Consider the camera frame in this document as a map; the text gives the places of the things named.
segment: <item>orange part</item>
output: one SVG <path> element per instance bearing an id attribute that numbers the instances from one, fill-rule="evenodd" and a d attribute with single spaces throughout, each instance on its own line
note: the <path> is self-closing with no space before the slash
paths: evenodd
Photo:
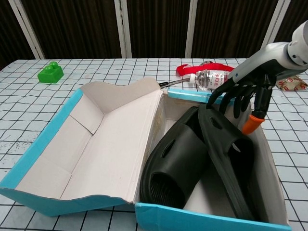
<path id="1" fill-rule="evenodd" d="M 256 130 L 265 119 L 259 119 L 253 115 L 250 115 L 248 121 L 244 124 L 242 129 L 243 134 L 248 135 Z"/>

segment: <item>black slide sandal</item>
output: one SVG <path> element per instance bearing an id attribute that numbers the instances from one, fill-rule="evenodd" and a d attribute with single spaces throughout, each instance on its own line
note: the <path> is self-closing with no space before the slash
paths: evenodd
<path id="1" fill-rule="evenodd" d="M 222 113 L 199 107 L 199 121 L 208 154 L 226 188 L 237 218 L 259 220 L 248 183 L 254 163 L 251 139 Z"/>
<path id="2" fill-rule="evenodd" d="M 209 161 L 198 107 L 191 107 L 150 154 L 141 176 L 141 201 L 184 208 Z"/>

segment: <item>bottle label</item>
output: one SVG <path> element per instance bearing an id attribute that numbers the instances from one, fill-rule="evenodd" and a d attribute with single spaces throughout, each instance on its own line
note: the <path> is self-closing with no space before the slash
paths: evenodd
<path id="1" fill-rule="evenodd" d="M 227 75 L 225 71 L 209 71 L 209 84 L 207 88 L 216 89 L 227 81 Z"/>

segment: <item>cardboard box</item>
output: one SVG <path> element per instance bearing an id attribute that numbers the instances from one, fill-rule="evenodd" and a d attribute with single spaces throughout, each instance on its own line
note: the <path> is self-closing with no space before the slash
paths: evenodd
<path id="1" fill-rule="evenodd" d="M 196 185 L 185 208 L 139 203 L 139 181 L 153 148 L 191 106 L 155 80 L 102 82 L 78 89 L 0 183 L 0 193 L 48 216 L 134 203 L 146 230 L 291 230 L 273 158 L 262 132 L 251 190 L 262 222 L 236 219 L 216 170 Z M 241 127 L 251 109 L 239 119 Z"/>

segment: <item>plastic water bottle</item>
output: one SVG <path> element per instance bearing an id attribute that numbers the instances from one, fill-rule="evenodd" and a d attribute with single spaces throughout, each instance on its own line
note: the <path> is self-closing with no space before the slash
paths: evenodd
<path id="1" fill-rule="evenodd" d="M 209 64 L 211 61 L 205 61 L 201 65 Z M 196 74 L 191 74 L 190 82 L 202 89 L 216 89 L 228 80 L 228 71 L 204 70 Z"/>

